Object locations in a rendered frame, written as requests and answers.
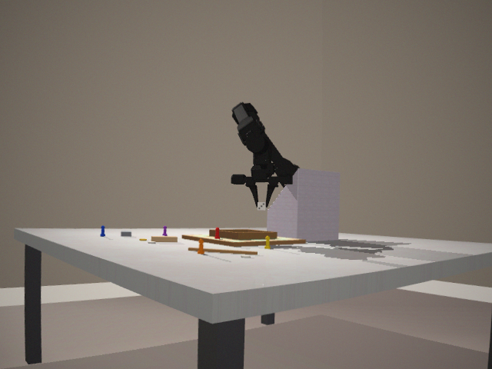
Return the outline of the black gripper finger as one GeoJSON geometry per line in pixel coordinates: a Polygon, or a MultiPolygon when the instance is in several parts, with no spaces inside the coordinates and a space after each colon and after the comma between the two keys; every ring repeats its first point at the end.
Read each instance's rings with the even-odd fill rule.
{"type": "Polygon", "coordinates": [[[267,191],[267,197],[266,197],[266,208],[268,207],[269,201],[271,199],[271,195],[272,195],[272,193],[276,187],[278,187],[277,184],[268,184],[268,191],[267,191]]]}
{"type": "Polygon", "coordinates": [[[258,188],[257,188],[257,185],[255,185],[255,184],[246,184],[245,186],[246,187],[249,187],[251,189],[251,193],[253,194],[256,207],[258,207],[258,188]]]}

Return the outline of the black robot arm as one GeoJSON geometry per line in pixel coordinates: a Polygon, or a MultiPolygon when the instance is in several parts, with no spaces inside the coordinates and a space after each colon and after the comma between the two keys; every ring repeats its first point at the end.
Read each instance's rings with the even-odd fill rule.
{"type": "Polygon", "coordinates": [[[279,177],[279,174],[291,174],[292,177],[299,169],[298,165],[292,164],[291,161],[283,158],[280,152],[276,149],[270,138],[265,133],[265,127],[257,116],[257,111],[251,103],[239,103],[231,110],[232,117],[238,124],[238,136],[244,146],[253,152],[254,156],[270,156],[273,163],[265,160],[264,164],[254,162],[251,168],[251,178],[267,179],[274,173],[279,177]]]}

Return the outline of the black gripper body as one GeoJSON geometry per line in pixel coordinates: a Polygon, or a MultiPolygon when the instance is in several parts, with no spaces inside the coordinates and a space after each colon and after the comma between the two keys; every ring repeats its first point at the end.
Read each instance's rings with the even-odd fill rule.
{"type": "MultiPolygon", "coordinates": [[[[270,156],[254,156],[253,157],[253,166],[254,162],[258,161],[258,164],[264,164],[265,160],[269,160],[271,163],[270,156]]],[[[279,177],[271,177],[268,176],[267,179],[256,179],[252,180],[251,177],[246,177],[246,175],[232,175],[231,183],[234,185],[255,185],[256,182],[268,182],[270,185],[278,185],[278,182],[281,182],[283,185],[292,185],[293,177],[291,174],[279,174],[279,177]]]]}

